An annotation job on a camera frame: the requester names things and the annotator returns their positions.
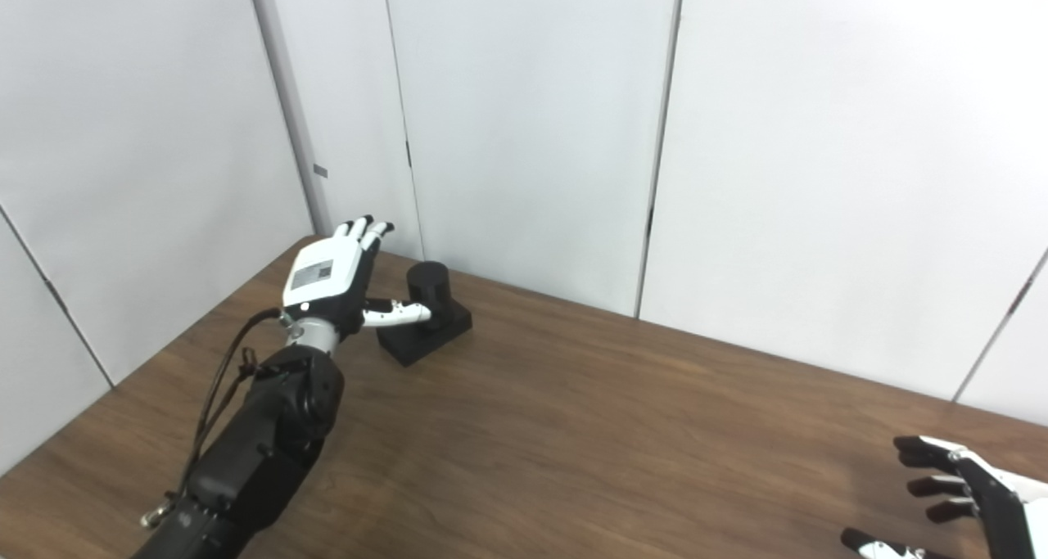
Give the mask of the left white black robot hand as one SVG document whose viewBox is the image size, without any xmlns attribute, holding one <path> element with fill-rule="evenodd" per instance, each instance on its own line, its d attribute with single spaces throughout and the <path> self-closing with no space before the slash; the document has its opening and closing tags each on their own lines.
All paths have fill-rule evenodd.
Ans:
<svg viewBox="0 0 1048 559">
<path fill-rule="evenodd" d="M 405 327 L 433 320 L 433 309 L 422 302 L 367 296 L 383 237 L 394 228 L 365 215 L 300 249 L 283 291 L 286 343 L 330 350 L 366 327 Z"/>
</svg>

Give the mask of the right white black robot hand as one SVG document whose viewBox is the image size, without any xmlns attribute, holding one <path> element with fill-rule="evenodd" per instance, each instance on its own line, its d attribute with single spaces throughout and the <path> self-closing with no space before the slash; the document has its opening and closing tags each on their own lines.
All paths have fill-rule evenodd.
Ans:
<svg viewBox="0 0 1048 559">
<path fill-rule="evenodd" d="M 914 497 L 944 496 L 927 508 L 927 520 L 979 521 L 992 558 L 1047 556 L 1047 485 L 995 467 L 962 444 L 926 435 L 893 440 L 907 468 L 936 469 L 935 476 L 907 483 Z"/>
</svg>

